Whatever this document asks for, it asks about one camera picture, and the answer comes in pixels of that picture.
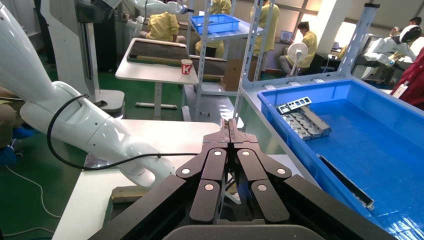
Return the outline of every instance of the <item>person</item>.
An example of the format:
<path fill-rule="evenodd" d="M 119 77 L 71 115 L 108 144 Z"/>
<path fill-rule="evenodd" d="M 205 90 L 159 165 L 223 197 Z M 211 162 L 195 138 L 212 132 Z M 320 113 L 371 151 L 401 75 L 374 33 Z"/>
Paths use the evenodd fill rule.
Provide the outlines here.
<path fill-rule="evenodd" d="M 149 32 L 141 31 L 140 38 L 186 44 L 186 37 L 178 35 L 180 25 L 174 14 L 167 11 L 153 14 L 148 20 L 147 27 Z"/>
<path fill-rule="evenodd" d="M 402 85 L 406 84 L 407 89 L 399 97 L 412 106 L 424 110 L 424 48 L 419 51 L 416 60 L 403 72 L 399 83 L 395 86 L 390 93 L 393 95 L 396 90 Z"/>
<path fill-rule="evenodd" d="M 210 14 L 226 14 L 230 15 L 231 12 L 231 0 L 212 0 L 212 6 L 210 7 Z M 196 55 L 200 55 L 202 48 L 202 41 L 196 43 Z M 219 58 L 224 57 L 224 42 L 223 41 L 210 41 L 206 44 L 206 57 Z"/>
<path fill-rule="evenodd" d="M 12 92 L 0 86 L 0 97 L 16 99 Z M 34 134 L 33 130 L 23 128 L 19 111 L 24 105 L 23 101 L 8 101 L 0 99 L 0 165 L 16 164 L 15 152 L 9 144 L 12 138 L 24 139 Z"/>
<path fill-rule="evenodd" d="M 258 27 L 264 29 L 265 24 L 267 23 L 267 17 L 270 14 L 270 6 L 271 2 L 269 0 L 263 0 L 263 6 L 260 10 L 260 17 L 259 17 L 259 24 Z M 276 4 L 274 4 L 274 7 L 271 10 L 271 19 L 269 21 L 268 26 L 268 35 L 265 39 L 265 48 L 263 49 L 263 55 L 262 55 L 262 62 L 260 63 L 260 75 L 263 76 L 265 69 L 267 69 L 268 64 L 268 52 L 274 50 L 274 40 L 276 37 L 276 30 L 277 30 L 277 22 L 278 18 L 280 16 L 280 9 Z M 250 11 L 250 17 L 253 16 L 253 8 Z M 256 40 L 254 41 L 254 48 L 253 48 L 253 57 L 252 60 L 257 60 L 258 55 L 261 49 L 263 36 L 259 35 L 256 37 Z"/>
<path fill-rule="evenodd" d="M 302 61 L 298 62 L 298 67 L 301 68 L 300 71 L 303 72 L 311 65 L 312 60 L 314 59 L 315 53 L 317 52 L 317 36 L 315 33 L 311 32 L 309 29 L 309 22 L 303 21 L 297 25 L 300 33 L 303 35 L 302 43 L 307 46 L 307 56 Z M 285 74 L 290 74 L 295 64 L 295 60 L 287 56 L 287 48 L 284 48 L 283 55 L 279 57 L 279 63 Z"/>

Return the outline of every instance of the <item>blue storage crate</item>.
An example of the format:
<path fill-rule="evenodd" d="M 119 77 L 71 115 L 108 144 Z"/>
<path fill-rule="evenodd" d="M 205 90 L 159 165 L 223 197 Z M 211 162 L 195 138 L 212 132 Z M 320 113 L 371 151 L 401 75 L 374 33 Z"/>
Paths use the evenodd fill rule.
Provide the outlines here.
<path fill-rule="evenodd" d="M 204 16 L 190 17 L 191 24 L 200 35 L 203 34 L 203 19 Z M 226 14 L 210 15 L 209 24 L 207 25 L 207 32 L 211 34 L 239 30 L 239 22 L 240 20 L 237 18 L 228 16 Z"/>
<path fill-rule="evenodd" d="M 330 135 L 303 141 L 276 111 L 306 96 Z M 422 111 L 355 80 L 260 91 L 258 97 L 266 119 L 324 191 L 395 237 L 424 239 Z M 374 210 L 362 206 L 316 154 L 374 199 Z"/>

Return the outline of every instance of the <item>white desk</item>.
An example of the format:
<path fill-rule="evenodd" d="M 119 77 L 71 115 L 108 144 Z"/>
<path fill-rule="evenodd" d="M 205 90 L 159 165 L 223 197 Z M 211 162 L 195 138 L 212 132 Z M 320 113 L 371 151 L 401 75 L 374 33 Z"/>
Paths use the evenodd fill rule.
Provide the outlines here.
<path fill-rule="evenodd" d="M 209 122 L 128 120 L 120 122 L 140 139 L 161 152 L 200 153 L 203 136 L 221 128 Z M 169 160 L 176 168 L 193 156 L 173 156 Z M 302 175 L 287 155 L 270 155 Z M 82 171 L 56 228 L 53 240 L 86 240 L 102 228 L 112 190 L 134 186 L 117 168 Z"/>
<path fill-rule="evenodd" d="M 196 71 L 192 69 L 189 75 L 181 74 L 181 67 L 168 66 L 163 64 L 148 64 L 131 62 L 127 60 L 131 48 L 135 41 L 143 41 L 149 43 L 164 43 L 150 39 L 133 38 L 119 64 L 115 77 L 123 80 L 147 81 L 154 82 L 154 104 L 152 103 L 136 103 L 137 107 L 154 107 L 154 120 L 161 119 L 161 108 L 176 109 L 176 105 L 161 104 L 162 103 L 162 84 L 182 84 L 197 85 L 199 83 Z M 167 42 L 169 45 L 184 46 L 181 43 Z"/>

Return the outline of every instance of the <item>window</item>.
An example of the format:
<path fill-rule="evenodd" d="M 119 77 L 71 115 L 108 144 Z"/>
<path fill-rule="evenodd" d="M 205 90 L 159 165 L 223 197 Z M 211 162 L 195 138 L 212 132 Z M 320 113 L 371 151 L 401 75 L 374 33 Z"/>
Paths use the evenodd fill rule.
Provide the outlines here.
<path fill-rule="evenodd" d="M 335 36 L 334 42 L 338 42 L 338 45 L 343 48 L 348 45 L 354 35 L 356 24 L 349 22 L 342 22 L 338 29 L 337 35 Z"/>
<path fill-rule="evenodd" d="M 311 31 L 314 31 L 316 29 L 316 26 L 314 25 L 317 22 L 317 16 L 304 14 L 302 17 L 302 22 L 309 22 L 309 28 Z M 338 29 L 337 35 L 335 36 L 334 41 L 338 42 L 339 46 L 343 48 L 344 46 L 348 45 L 351 41 L 352 35 L 354 34 L 356 24 L 349 23 L 349 22 L 342 22 L 340 28 Z M 296 37 L 294 39 L 295 43 L 302 42 L 303 36 L 299 30 L 297 30 Z"/>

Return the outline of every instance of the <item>table leg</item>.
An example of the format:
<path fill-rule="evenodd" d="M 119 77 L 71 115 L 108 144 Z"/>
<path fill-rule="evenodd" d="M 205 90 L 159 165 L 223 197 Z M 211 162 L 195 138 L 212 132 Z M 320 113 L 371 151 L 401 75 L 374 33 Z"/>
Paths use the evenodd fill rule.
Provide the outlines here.
<path fill-rule="evenodd" d="M 154 83 L 154 117 L 153 120 L 161 120 L 162 83 Z"/>
<path fill-rule="evenodd" d="M 136 107 L 154 108 L 153 120 L 161 120 L 161 109 L 177 110 L 177 105 L 161 104 L 162 103 L 162 83 L 154 83 L 154 103 L 137 102 Z"/>

